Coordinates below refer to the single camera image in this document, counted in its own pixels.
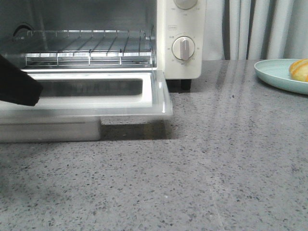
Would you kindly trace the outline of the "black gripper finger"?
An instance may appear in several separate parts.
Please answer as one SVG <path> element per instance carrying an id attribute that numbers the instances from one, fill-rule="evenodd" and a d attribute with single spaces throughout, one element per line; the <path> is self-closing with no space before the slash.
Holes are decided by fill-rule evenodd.
<path id="1" fill-rule="evenodd" d="M 26 72 L 0 57 L 0 100 L 4 102 L 35 106 L 43 86 Z"/>

